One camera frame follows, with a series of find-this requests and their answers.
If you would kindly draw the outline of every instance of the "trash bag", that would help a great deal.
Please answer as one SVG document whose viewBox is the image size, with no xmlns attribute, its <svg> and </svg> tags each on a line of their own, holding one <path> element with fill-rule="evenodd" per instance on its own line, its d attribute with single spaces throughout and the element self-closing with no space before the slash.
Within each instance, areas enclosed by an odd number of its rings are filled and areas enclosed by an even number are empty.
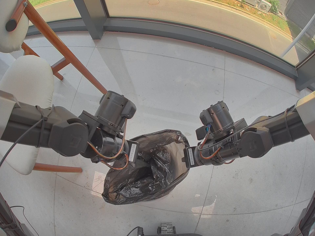
<svg viewBox="0 0 315 236">
<path fill-rule="evenodd" d="M 136 162 L 123 170 L 110 169 L 105 177 L 102 196 L 114 205 L 161 198 L 189 172 L 182 162 L 183 149 L 189 147 L 189 143 L 180 131 L 165 129 L 131 140 L 140 143 Z M 124 164 L 124 160 L 117 160 L 113 167 L 123 167 Z"/>
</svg>

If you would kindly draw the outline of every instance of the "road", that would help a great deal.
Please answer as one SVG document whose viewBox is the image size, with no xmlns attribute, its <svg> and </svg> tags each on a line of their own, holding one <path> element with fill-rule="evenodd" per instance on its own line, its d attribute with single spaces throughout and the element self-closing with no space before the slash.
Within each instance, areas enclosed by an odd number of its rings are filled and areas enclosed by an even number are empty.
<svg viewBox="0 0 315 236">
<path fill-rule="evenodd" d="M 106 0 L 110 16 L 156 18 L 181 22 L 236 37 L 268 52 L 280 55 L 292 42 L 276 30 L 205 0 Z M 46 21 L 80 17 L 73 0 L 38 8 Z M 307 52 L 295 45 L 284 57 L 296 65 Z"/>
</svg>

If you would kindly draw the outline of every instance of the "floor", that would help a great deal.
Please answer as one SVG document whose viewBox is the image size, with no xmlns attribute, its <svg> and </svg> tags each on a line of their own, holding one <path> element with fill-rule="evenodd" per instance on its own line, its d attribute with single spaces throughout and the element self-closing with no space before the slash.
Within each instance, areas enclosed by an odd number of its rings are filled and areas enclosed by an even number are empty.
<svg viewBox="0 0 315 236">
<path fill-rule="evenodd" d="M 106 89 L 136 104 L 127 138 L 170 128 L 182 131 L 193 146 L 195 129 L 201 126 L 199 113 L 210 104 L 224 100 L 235 121 L 244 117 L 250 123 L 282 112 L 310 93 L 295 90 L 293 80 L 272 69 L 197 44 L 128 33 L 105 33 L 98 41 L 86 32 L 59 36 Z M 26 43 L 51 65 L 61 58 L 42 37 Z M 3 58 L 0 53 L 0 78 L 21 54 Z M 82 110 L 94 114 L 101 93 L 72 65 L 61 74 L 62 81 L 55 78 L 52 103 L 75 115 Z M 5 163 L 0 191 L 11 206 L 25 206 L 30 223 L 45 236 L 124 236 L 135 226 L 150 235 L 160 222 L 172 222 L 177 233 L 204 236 L 285 234 L 315 188 L 314 145 L 307 136 L 260 159 L 197 167 L 165 198 L 121 206 L 100 196 L 105 165 L 42 148 L 37 162 L 82 167 L 83 172 L 33 171 L 24 176 Z M 14 213 L 27 224 L 21 208 Z"/>
</svg>

